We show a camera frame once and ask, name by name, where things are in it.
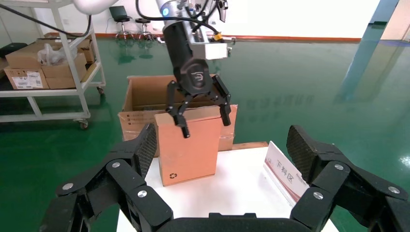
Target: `brown cardboard box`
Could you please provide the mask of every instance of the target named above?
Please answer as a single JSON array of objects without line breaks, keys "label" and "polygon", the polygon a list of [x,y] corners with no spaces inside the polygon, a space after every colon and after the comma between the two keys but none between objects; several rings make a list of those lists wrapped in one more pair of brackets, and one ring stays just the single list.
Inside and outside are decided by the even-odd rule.
[{"label": "brown cardboard box", "polygon": [[4,58],[0,58],[0,79],[6,75],[4,72],[4,68],[9,66],[9,63],[7,63],[7,60]]},{"label": "brown cardboard box", "polygon": [[[51,46],[60,49],[62,48],[61,39],[37,39],[36,43],[38,44],[50,44]],[[91,39],[84,39],[78,46],[77,51],[78,53],[83,53],[86,56],[87,63],[94,63],[95,62],[95,54],[93,49],[93,44]]]},{"label": "brown cardboard box", "polygon": [[6,59],[12,69],[41,69],[41,63],[37,61],[37,53],[42,49],[44,44],[33,43],[6,55]]},{"label": "brown cardboard box", "polygon": [[[172,80],[175,80],[173,75],[128,77],[125,102],[122,112],[118,114],[124,141],[136,138],[146,123],[154,122],[154,115],[165,113],[166,89]],[[182,96],[177,93],[175,102],[182,100]],[[197,98],[189,104],[189,108],[209,105],[213,105],[213,103],[206,102],[203,98]],[[229,114],[230,126],[224,127],[222,120],[220,120],[219,151],[231,150],[234,143],[237,105],[231,105],[231,110],[232,112]]]},{"label": "brown cardboard box", "polygon": [[4,69],[13,89],[49,89],[41,69]]},{"label": "brown cardboard box", "polygon": [[[80,77],[81,80],[87,73],[87,61],[84,54],[77,54],[74,63],[78,72],[78,77]],[[50,89],[75,88],[73,74],[71,73],[68,62],[64,62],[60,65],[43,66],[43,72]]]},{"label": "brown cardboard box", "polygon": [[192,109],[184,116],[190,130],[187,139],[168,113],[155,115],[164,186],[214,175],[216,171],[221,130],[219,107]]}]

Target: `metal shelf cart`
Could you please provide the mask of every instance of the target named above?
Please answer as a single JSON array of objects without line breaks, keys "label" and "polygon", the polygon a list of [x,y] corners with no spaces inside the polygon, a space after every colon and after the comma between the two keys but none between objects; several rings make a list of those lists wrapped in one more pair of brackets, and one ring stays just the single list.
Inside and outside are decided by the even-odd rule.
[{"label": "metal shelf cart", "polygon": [[[6,6],[12,7],[30,7],[30,8],[48,8],[51,9],[54,17],[54,21],[58,28],[63,29],[63,22],[59,13],[59,8],[69,5],[72,3],[71,0],[0,0],[0,3]],[[94,33],[94,27],[91,23],[89,35],[91,35],[93,40],[93,49],[96,55],[94,68],[90,74],[90,77],[85,82],[80,82],[78,77],[78,72],[75,68],[74,59],[71,55],[70,50],[76,48],[87,36],[82,38],[76,38],[72,42],[68,42],[67,36],[60,33],[60,38],[62,45],[64,47],[65,54],[67,56],[68,63],[70,65],[70,70],[73,74],[75,89],[40,89],[40,90],[11,90],[11,91],[0,91],[0,98],[14,98],[14,97],[27,97],[29,103],[33,109],[34,114],[30,115],[6,115],[0,116],[0,122],[21,122],[21,121],[38,121],[38,120],[57,120],[57,119],[72,119],[78,121],[82,129],[88,127],[87,119],[90,118],[91,114],[88,110],[87,102],[84,97],[84,91],[88,87],[97,87],[100,94],[104,94],[102,87],[105,86],[105,76],[103,71],[103,66],[101,64],[100,52],[97,46],[97,40]],[[101,81],[93,82],[93,78],[96,73],[101,70]],[[46,97],[46,96],[70,96],[75,95],[80,98],[81,106],[83,108],[82,112],[69,112],[69,113],[54,113],[54,114],[42,114],[40,111],[35,97]]]}]

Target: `black cable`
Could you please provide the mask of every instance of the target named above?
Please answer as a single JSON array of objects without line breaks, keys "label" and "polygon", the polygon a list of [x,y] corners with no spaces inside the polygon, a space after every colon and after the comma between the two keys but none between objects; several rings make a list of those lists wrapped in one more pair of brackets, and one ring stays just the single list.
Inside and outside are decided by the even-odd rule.
[{"label": "black cable", "polygon": [[[205,18],[203,18],[202,22],[206,22],[209,17],[211,17],[211,15],[215,12],[215,10],[217,9],[218,3],[215,4],[214,8],[212,8],[211,12],[209,12],[209,14],[207,16],[205,16]],[[201,25],[197,24],[193,29],[192,32],[196,32],[196,30],[200,27]]]},{"label": "black cable", "polygon": [[190,8],[188,6],[185,7],[185,10],[187,11],[187,14],[189,17],[194,18],[195,16],[191,14]]},{"label": "black cable", "polygon": [[84,37],[84,36],[88,35],[89,30],[90,30],[90,27],[91,27],[91,16],[90,16],[90,15],[88,16],[88,26],[87,26],[86,32],[85,32],[84,34],[82,34],[82,35],[76,35],[76,34],[71,34],[71,33],[69,33],[69,32],[66,32],[66,31],[60,30],[60,29],[58,29],[58,28],[55,28],[55,27],[53,27],[53,26],[51,26],[51,25],[48,25],[48,24],[46,24],[46,23],[44,23],[44,22],[42,22],[42,21],[39,21],[39,20],[37,20],[37,19],[35,19],[35,18],[33,18],[33,17],[30,17],[30,16],[28,16],[28,15],[25,15],[25,14],[23,14],[23,13],[20,13],[20,12],[14,10],[14,9],[8,7],[8,6],[5,6],[5,5],[3,5],[3,4],[0,4],[0,8],[3,8],[3,9],[5,9],[5,10],[7,10],[7,11],[13,13],[13,14],[16,14],[16,15],[18,15],[18,16],[21,16],[21,17],[23,17],[23,18],[26,18],[26,19],[28,19],[28,20],[31,20],[31,21],[33,21],[33,22],[35,22],[35,23],[41,24],[41,25],[43,25],[43,26],[45,26],[45,27],[51,28],[51,29],[53,29],[53,30],[56,30],[56,31],[58,31],[58,32],[61,32],[61,33],[63,33],[63,34],[66,34],[66,35],[69,35],[69,36],[72,36],[72,37],[76,37],[76,38]]},{"label": "black cable", "polygon": [[202,12],[204,12],[206,5],[208,5],[208,1],[209,1],[209,0],[206,0],[206,1],[205,1],[204,7],[202,7],[201,11],[200,11],[197,15],[195,15],[194,17],[192,17],[192,18],[198,18],[200,15],[202,15]]},{"label": "black cable", "polygon": [[202,21],[199,21],[199,20],[197,20],[197,19],[193,19],[193,18],[185,18],[185,17],[148,17],[148,16],[145,16],[145,15],[143,15],[143,14],[141,13],[141,11],[140,11],[140,7],[139,7],[139,4],[138,4],[138,0],[135,0],[135,7],[136,7],[136,9],[137,9],[137,13],[138,13],[142,18],[144,18],[144,19],[146,19],[146,20],[151,20],[151,21],[168,21],[168,20],[189,21],[189,22],[196,23],[196,24],[198,24],[198,25],[200,25],[200,26],[207,27],[207,28],[211,29],[215,34],[219,34],[219,31],[217,31],[213,26],[211,26],[211,25],[209,25],[209,24],[207,24],[207,23],[204,23],[204,22],[202,22]]}]

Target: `printed label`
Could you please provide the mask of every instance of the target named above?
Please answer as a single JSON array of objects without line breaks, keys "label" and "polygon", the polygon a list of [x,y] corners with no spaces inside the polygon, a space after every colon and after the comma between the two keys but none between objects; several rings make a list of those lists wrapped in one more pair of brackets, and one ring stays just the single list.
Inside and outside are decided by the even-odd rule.
[{"label": "printed label", "polygon": [[29,77],[12,77],[15,86],[17,89],[33,89],[30,84]]},{"label": "printed label", "polygon": [[29,78],[30,85],[33,88],[43,88],[43,83],[39,72],[27,72],[27,77]]},{"label": "printed label", "polygon": [[61,43],[61,39],[56,39],[55,40],[56,43]]}]

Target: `white table surface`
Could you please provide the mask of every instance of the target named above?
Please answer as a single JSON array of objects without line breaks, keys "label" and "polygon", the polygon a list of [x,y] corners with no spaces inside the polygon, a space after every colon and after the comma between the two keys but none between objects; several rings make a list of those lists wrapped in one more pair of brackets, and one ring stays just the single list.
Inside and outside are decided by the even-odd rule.
[{"label": "white table surface", "polygon": [[[174,218],[206,218],[209,213],[243,215],[256,213],[258,218],[289,218],[289,205],[263,168],[267,147],[218,153],[214,176],[172,186],[162,186],[155,158],[146,176],[174,212]],[[135,229],[120,211],[117,232]],[[337,232],[329,220],[323,232]]]}]

